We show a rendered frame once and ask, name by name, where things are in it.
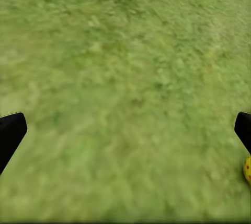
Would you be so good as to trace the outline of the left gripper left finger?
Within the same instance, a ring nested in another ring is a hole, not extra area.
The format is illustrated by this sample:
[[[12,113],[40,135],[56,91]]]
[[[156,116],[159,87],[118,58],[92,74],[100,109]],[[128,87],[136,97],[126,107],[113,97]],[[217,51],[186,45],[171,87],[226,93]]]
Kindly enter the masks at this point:
[[[0,118],[0,175],[27,133],[22,112]]]

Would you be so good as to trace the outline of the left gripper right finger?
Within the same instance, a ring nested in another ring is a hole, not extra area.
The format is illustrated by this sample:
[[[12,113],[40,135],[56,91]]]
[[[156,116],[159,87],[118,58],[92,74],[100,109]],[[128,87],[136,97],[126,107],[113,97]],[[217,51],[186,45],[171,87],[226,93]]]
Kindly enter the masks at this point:
[[[234,130],[251,154],[251,114],[244,112],[238,113]]]

